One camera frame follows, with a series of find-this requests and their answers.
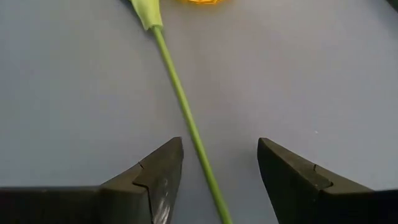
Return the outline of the yellow ribbed glass vase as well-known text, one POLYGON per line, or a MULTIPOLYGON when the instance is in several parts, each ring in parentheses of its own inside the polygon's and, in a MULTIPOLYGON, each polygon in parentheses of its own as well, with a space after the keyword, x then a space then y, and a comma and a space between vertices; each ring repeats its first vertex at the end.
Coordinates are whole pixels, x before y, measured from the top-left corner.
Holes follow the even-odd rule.
POLYGON ((225 0, 178 0, 181 2, 186 2, 190 4, 197 4, 197 5, 216 5, 225 0))

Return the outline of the black artificial tulip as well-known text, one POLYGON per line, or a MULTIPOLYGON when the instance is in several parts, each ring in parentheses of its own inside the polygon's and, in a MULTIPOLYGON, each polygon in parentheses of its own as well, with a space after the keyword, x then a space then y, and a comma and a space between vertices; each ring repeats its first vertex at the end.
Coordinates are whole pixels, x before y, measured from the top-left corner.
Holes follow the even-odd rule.
POLYGON ((172 55, 169 52, 164 34, 163 20, 160 9, 160 0, 128 0, 137 14, 142 27, 146 31, 153 33, 154 39, 160 51, 160 55, 164 61, 165 67, 170 77, 171 84, 178 99, 183 117, 185 119, 192 143, 197 152, 197 158, 200 161, 203 174, 207 181, 208 188, 211 192, 214 205, 217 209, 222 224, 233 224, 233 219, 229 212, 227 203, 225 202, 216 177, 213 173, 212 166, 206 154, 206 149, 201 139, 197 124, 193 117, 188 98, 183 89, 180 77, 174 65, 172 55))

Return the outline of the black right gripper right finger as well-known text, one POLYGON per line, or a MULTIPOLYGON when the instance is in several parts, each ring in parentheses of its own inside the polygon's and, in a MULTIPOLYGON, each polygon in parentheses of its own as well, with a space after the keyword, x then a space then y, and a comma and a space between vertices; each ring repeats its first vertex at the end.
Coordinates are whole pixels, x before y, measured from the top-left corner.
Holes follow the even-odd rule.
POLYGON ((398 224, 398 189, 372 190, 268 138, 257 161, 279 224, 398 224))

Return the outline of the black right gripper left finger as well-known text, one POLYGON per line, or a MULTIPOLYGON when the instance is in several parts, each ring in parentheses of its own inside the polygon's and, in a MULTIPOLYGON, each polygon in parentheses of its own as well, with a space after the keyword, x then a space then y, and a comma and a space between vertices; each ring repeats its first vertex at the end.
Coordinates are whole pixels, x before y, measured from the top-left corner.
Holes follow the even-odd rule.
POLYGON ((0 224, 170 224, 183 157, 173 137, 99 185, 0 187, 0 224))

